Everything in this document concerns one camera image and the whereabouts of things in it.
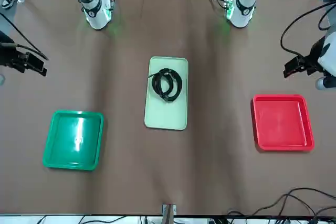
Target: green tray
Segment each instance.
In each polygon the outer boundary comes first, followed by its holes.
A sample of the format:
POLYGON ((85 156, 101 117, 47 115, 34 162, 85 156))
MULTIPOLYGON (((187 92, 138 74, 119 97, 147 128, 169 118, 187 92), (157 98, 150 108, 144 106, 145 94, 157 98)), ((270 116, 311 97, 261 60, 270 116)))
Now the green tray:
POLYGON ((56 111, 43 155, 46 167, 94 170, 98 165, 104 117, 99 112, 56 111))

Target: green led light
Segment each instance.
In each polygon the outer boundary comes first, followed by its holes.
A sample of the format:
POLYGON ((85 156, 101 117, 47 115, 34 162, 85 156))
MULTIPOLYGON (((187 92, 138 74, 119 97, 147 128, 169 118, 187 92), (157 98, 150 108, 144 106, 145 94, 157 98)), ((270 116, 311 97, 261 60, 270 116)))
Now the green led light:
POLYGON ((234 9, 235 9, 235 7, 233 5, 231 5, 230 8, 227 10, 227 12, 226 12, 226 18, 227 19, 232 18, 232 14, 233 14, 234 9))

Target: brown paper tabletop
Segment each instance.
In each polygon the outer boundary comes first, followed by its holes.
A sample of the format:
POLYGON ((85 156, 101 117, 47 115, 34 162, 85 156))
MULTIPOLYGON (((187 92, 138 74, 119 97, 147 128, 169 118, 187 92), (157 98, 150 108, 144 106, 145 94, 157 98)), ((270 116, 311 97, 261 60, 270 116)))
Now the brown paper tabletop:
MULTIPOLYGON (((117 0, 114 21, 101 31, 77 0, 25 0, 18 28, 50 58, 47 77, 2 68, 0 87, 0 212, 250 214, 298 186, 336 194, 336 93, 315 89, 318 74, 284 79, 293 55, 280 48, 285 27, 322 2, 258 0, 254 19, 236 29, 209 0, 117 0), (152 56, 189 61, 188 123, 184 131, 148 129, 144 105, 152 56), (260 153, 250 101, 258 93, 298 93, 308 104, 315 149, 260 153), (49 169, 42 157, 56 110, 104 114, 99 164, 93 172, 49 169)), ((307 54, 324 33, 317 12, 286 36, 307 54)), ((15 32, 12 38, 24 40, 15 32)), ((333 202, 299 192, 314 209, 333 202)), ((276 215, 279 206, 261 212, 276 215)), ((308 215, 288 200, 284 214, 308 215)))

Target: light green tray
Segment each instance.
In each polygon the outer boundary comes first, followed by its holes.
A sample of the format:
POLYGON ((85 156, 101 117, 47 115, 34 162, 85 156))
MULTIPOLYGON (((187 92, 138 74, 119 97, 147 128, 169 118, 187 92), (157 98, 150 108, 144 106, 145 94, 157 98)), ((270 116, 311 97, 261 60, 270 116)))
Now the light green tray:
POLYGON ((56 111, 43 164, 46 167, 94 170, 98 165, 104 118, 88 111, 56 111))
MULTIPOLYGON (((182 79, 182 90, 177 99, 173 102, 165 102, 158 96, 152 87, 152 78, 148 78, 145 125, 149 128, 184 130, 187 126, 187 105, 188 105, 188 61, 183 58, 152 57, 149 62, 148 75, 157 73, 163 68, 175 70, 182 79)), ((168 83, 161 80, 162 90, 168 89, 168 83)), ((176 92, 176 83, 172 94, 176 92)))

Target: plastic tray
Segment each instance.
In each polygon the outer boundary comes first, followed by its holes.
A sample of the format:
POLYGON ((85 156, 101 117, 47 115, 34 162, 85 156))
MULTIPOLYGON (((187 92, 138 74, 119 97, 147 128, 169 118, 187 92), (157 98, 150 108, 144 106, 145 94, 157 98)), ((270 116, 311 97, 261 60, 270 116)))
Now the plastic tray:
POLYGON ((98 164, 104 118, 98 112, 56 111, 51 119, 43 164, 94 170, 98 164))
MULTIPOLYGON (((149 128, 184 130, 187 126, 188 112, 188 61, 184 58, 154 56, 149 62, 148 75, 163 68, 175 70, 182 79, 182 90, 177 99, 167 103, 156 94, 152 87, 152 79, 148 78, 144 123, 149 128)), ((162 80, 162 89, 168 84, 162 80)))
POLYGON ((256 141, 264 151, 311 151, 314 139, 306 101, 298 94, 259 94, 253 99, 256 141))

